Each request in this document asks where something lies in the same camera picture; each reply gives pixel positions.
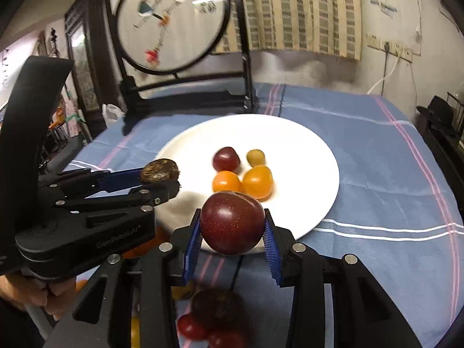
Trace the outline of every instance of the circular frame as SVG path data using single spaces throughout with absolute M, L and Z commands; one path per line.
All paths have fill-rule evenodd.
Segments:
M 221 28 L 219 29 L 219 33 L 214 39 L 214 41 L 211 43 L 211 45 L 195 60 L 191 61 L 190 63 L 183 65 L 182 67 L 175 68 L 175 69 L 170 69 L 170 70 L 153 70 L 150 68 L 147 68 L 138 62 L 134 61 L 126 52 L 126 50 L 122 47 L 121 41 L 119 39 L 119 25 L 118 25 L 118 19 L 119 19 L 119 14 L 121 13 L 121 6 L 124 3 L 124 0 L 120 0 L 117 7 L 116 7 L 116 14 L 115 14 L 115 30 L 116 30 L 116 35 L 115 35 L 115 40 L 117 42 L 118 50 L 120 51 L 121 57 L 126 60 L 132 67 L 135 69 L 147 73 L 150 75 L 174 75 L 178 72 L 182 72 L 183 70 L 186 70 L 201 60 L 203 60 L 219 43 L 221 40 L 224 32 L 227 29 L 227 25 L 229 23 L 230 19 L 230 14 L 231 14 L 231 3 L 230 0 L 224 0 L 224 14 L 222 16 L 222 25 Z

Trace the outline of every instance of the white cable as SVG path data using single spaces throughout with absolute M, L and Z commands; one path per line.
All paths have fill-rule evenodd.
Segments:
M 390 72 L 388 75 L 386 75 L 384 78 L 381 78 L 379 81 L 377 81 L 376 83 L 374 83 L 374 85 L 369 89 L 369 91 L 367 92 L 367 94 L 371 94 L 371 93 L 374 91 L 374 89 L 375 89 L 377 86 L 379 86 L 380 83 L 381 83 L 383 80 L 386 80 L 388 77 L 390 77 L 390 76 L 393 74 L 393 72 L 395 71 L 395 68 L 396 68 L 396 66 L 397 66 L 399 60 L 400 60 L 400 55 L 398 55 L 398 57 L 396 58 L 395 65 L 393 66 L 393 69 L 391 70 L 391 72 Z

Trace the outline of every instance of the white plate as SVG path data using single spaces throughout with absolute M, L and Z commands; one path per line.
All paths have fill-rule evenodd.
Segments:
M 327 144 L 306 127 L 287 119 L 259 114 L 228 115 L 197 124 L 164 145 L 157 158 L 179 166 L 179 194 L 156 207 L 157 219 L 170 231 L 190 224 L 196 208 L 213 193 L 216 175 L 212 160 L 225 146 L 240 157 L 243 174 L 251 168 L 247 152 L 261 149 L 274 178 L 269 208 L 276 226 L 289 229 L 295 239 L 308 233 L 326 216 L 338 193 L 337 161 Z M 202 248 L 213 251 L 203 241 Z M 263 252 L 261 240 L 251 252 Z

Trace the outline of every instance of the black hat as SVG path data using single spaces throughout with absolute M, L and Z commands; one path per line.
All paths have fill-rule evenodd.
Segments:
M 417 111 L 431 124 L 449 136 L 457 136 L 453 127 L 454 111 L 444 99 L 434 96 L 427 108 L 417 106 Z

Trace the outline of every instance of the white plastic bag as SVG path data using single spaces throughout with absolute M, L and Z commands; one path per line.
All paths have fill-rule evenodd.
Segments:
M 118 106 L 112 105 L 110 103 L 107 105 L 102 105 L 101 111 L 107 127 L 116 123 L 121 117 L 124 116 L 124 112 L 122 112 Z

